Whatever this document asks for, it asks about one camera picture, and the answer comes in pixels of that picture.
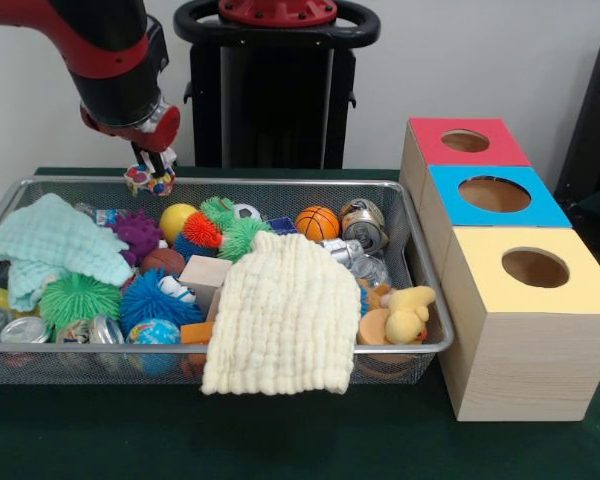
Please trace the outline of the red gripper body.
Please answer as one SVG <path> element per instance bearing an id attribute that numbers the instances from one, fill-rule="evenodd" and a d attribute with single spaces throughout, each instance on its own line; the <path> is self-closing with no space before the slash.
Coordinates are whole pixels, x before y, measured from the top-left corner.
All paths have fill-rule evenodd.
<path id="1" fill-rule="evenodd" d="M 160 102 L 154 112 L 140 123 L 128 126 L 110 126 L 95 121 L 89 112 L 80 105 L 84 124 L 104 135 L 120 137 L 136 144 L 141 150 L 161 153 L 173 143 L 179 126 L 180 111 L 166 102 Z"/>

